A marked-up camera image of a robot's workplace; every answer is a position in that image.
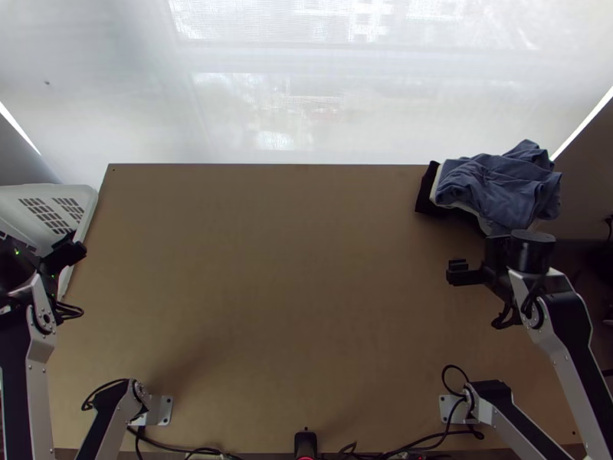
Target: metal bracket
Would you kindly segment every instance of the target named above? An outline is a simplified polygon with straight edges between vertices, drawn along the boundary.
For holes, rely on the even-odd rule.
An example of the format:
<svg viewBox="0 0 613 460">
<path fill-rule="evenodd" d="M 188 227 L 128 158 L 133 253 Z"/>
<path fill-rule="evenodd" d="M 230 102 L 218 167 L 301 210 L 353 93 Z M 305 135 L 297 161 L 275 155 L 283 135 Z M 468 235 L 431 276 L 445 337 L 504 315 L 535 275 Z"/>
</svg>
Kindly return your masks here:
<svg viewBox="0 0 613 460">
<path fill-rule="evenodd" d="M 132 420 L 131 426 L 166 426 L 172 415 L 172 396 L 151 396 L 149 411 Z"/>
<path fill-rule="evenodd" d="M 438 397 L 438 408 L 441 412 L 441 421 L 443 423 L 447 423 L 447 418 L 451 410 L 454 408 L 457 401 L 461 399 L 461 397 L 455 395 L 440 395 Z M 468 416 L 469 409 L 470 406 L 468 402 L 460 402 L 451 417 L 451 423 L 456 423 L 458 425 L 476 425 L 479 421 L 474 417 Z"/>
</svg>

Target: black cable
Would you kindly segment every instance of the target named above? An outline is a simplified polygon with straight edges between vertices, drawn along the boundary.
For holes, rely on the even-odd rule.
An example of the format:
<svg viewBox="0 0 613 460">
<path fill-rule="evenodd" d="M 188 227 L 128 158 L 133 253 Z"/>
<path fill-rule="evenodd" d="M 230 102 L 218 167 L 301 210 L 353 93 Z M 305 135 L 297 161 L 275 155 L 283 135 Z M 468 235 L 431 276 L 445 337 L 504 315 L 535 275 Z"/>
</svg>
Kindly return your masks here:
<svg viewBox="0 0 613 460">
<path fill-rule="evenodd" d="M 52 308 L 60 315 L 62 320 L 74 320 L 84 315 L 84 310 L 76 305 L 66 304 L 65 302 L 56 301 L 51 295 L 47 295 L 51 302 Z"/>
<path fill-rule="evenodd" d="M 523 299 L 522 306 L 520 308 L 520 312 L 525 314 L 528 319 L 532 318 L 532 310 L 531 307 L 536 301 L 536 295 L 538 291 L 543 287 L 545 283 L 545 278 L 547 278 L 547 270 L 543 271 L 539 276 L 539 279 L 533 284 L 533 286 L 528 291 L 528 295 Z"/>
<path fill-rule="evenodd" d="M 102 391 L 103 389 L 106 389 L 109 386 L 115 385 L 116 383 L 127 382 L 128 380 L 129 379 L 116 379 L 116 380 L 111 380 L 110 382 L 106 382 L 104 385 L 100 385 L 93 392 L 91 392 L 87 398 L 85 398 L 85 401 L 83 401 L 83 404 L 81 404 L 81 410 L 85 412 L 86 410 L 93 409 L 92 398 L 99 391 Z"/>
<path fill-rule="evenodd" d="M 381 455 L 378 456 L 377 460 L 387 460 L 388 458 L 392 457 L 393 455 L 399 454 L 401 452 L 425 452 L 425 451 L 429 451 L 429 450 L 435 449 L 439 445 L 441 445 L 443 443 L 443 441 L 448 436 L 451 436 L 451 435 L 473 435 L 475 438 L 477 438 L 480 441 L 485 439 L 485 435 L 482 432 L 477 431 L 472 425 L 468 425 L 467 426 L 468 429 L 450 431 L 449 428 L 451 427 L 451 418 L 452 418 L 455 410 L 458 408 L 458 406 L 461 403 L 465 403 L 467 401 L 467 398 L 466 398 L 465 395 L 463 395 L 461 393 L 458 393 L 456 391 L 453 391 L 449 387 L 449 385 L 447 384 L 447 382 L 445 380 L 445 377 L 446 377 L 447 371 L 449 369 L 455 369 L 455 370 L 459 371 L 462 374 L 462 376 L 464 376 L 466 381 L 470 382 L 470 380 L 468 379 L 468 375 L 459 366 L 456 366 L 455 364 L 448 364 L 447 366 L 445 366 L 443 368 L 443 371 L 441 373 L 441 380 L 443 381 L 443 385 L 444 385 L 445 389 L 450 394 L 459 397 L 459 400 L 451 408 L 451 411 L 449 412 L 449 416 L 447 416 L 447 424 L 445 425 L 445 430 L 443 432 L 440 432 L 440 433 L 435 433 L 433 435 L 425 436 L 425 437 L 423 437 L 421 439 L 418 439 L 417 441 L 411 442 L 410 444 L 403 445 L 401 448 L 397 448 L 396 450 L 393 450 L 393 451 L 381 454 Z M 423 442 L 429 441 L 430 439 L 436 439 L 436 438 L 441 438 L 441 439 L 439 439 L 433 445 L 428 445 L 428 446 L 425 446 L 425 447 L 415 447 L 416 445 L 420 445 Z"/>
<path fill-rule="evenodd" d="M 139 426 L 139 434 L 134 437 L 134 451 L 136 452 L 136 457 L 139 460 L 143 460 L 143 454 L 140 453 L 140 449 L 139 449 L 141 428 L 142 428 L 142 426 Z"/>
<path fill-rule="evenodd" d="M 224 454 L 222 451 L 217 450 L 216 448 L 198 447 L 198 448 L 190 449 L 190 448 L 172 447 L 170 445 L 166 445 L 166 444 L 162 444 L 161 442 L 154 441 L 151 438 L 147 438 L 144 434 L 139 434 L 136 430 L 134 430 L 131 427 L 128 427 L 128 431 L 132 433 L 133 435 L 135 435 L 135 437 L 137 437 L 140 441 L 143 441 L 158 449 L 165 450 L 167 452 L 178 452 L 180 454 L 188 454 L 188 457 L 186 458 L 189 458 L 190 455 L 194 455 L 194 454 L 205 454 L 205 455 L 225 455 L 229 458 L 235 458 L 236 460 L 241 460 L 240 457 L 238 457 L 237 455 Z"/>
<path fill-rule="evenodd" d="M 465 378 L 465 380 L 466 380 L 466 382 L 467 382 L 467 383 L 468 383 L 470 380 L 468 379 L 468 376 L 466 375 L 466 373 L 465 373 L 465 372 L 464 372 L 462 369 L 460 369 L 460 367 L 456 366 L 455 364 L 448 364 L 447 366 L 445 366 L 445 367 L 443 368 L 443 371 L 441 372 L 441 380 L 443 381 L 443 386 L 445 387 L 445 389 L 446 389 L 446 390 L 447 390 L 447 391 L 448 391 L 450 394 L 452 394 L 452 395 L 454 395 L 454 396 L 458 396 L 458 397 L 460 397 L 460 398 L 463 398 L 463 397 L 464 397 L 464 395 L 463 395 L 462 393 L 458 393 L 458 392 L 456 392 L 456 391 L 453 391 L 453 390 L 452 390 L 452 389 L 449 387 L 449 385 L 447 384 L 447 381 L 445 380 L 445 375 L 447 375 L 447 371 L 448 371 L 449 369 L 455 369 L 455 370 L 459 371 L 459 372 L 462 374 L 462 376 L 464 376 L 464 378 Z"/>
</svg>

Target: wooden table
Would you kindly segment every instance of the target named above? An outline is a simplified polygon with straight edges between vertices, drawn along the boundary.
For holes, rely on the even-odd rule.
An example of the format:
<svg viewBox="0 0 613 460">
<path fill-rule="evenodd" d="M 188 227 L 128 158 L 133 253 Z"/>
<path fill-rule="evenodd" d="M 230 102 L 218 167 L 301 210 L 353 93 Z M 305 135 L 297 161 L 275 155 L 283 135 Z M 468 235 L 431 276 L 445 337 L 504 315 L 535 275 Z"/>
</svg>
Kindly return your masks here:
<svg viewBox="0 0 613 460">
<path fill-rule="evenodd" d="M 577 442 L 523 328 L 490 327 L 502 304 L 485 287 L 447 285 L 447 260 L 478 263 L 484 244 L 413 213 L 424 170 L 110 166 L 67 296 L 86 314 L 50 362 L 56 445 L 80 445 L 89 391 L 133 376 L 175 397 L 171 425 L 148 429 L 162 442 L 291 452 L 308 426 L 325 452 L 391 450 L 442 431 L 447 363 L 504 380 L 556 441 Z M 485 432 L 444 447 L 504 446 Z"/>
</svg>

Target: white backdrop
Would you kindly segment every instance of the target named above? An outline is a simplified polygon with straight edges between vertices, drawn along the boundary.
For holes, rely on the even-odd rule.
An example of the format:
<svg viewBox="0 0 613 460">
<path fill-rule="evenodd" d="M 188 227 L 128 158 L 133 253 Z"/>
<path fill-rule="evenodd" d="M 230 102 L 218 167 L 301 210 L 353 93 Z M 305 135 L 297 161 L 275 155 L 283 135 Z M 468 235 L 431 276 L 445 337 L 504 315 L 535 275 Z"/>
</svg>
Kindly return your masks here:
<svg viewBox="0 0 613 460">
<path fill-rule="evenodd" d="M 602 0 L 0 0 L 0 100 L 54 171 L 553 153 L 613 84 Z"/>
</svg>

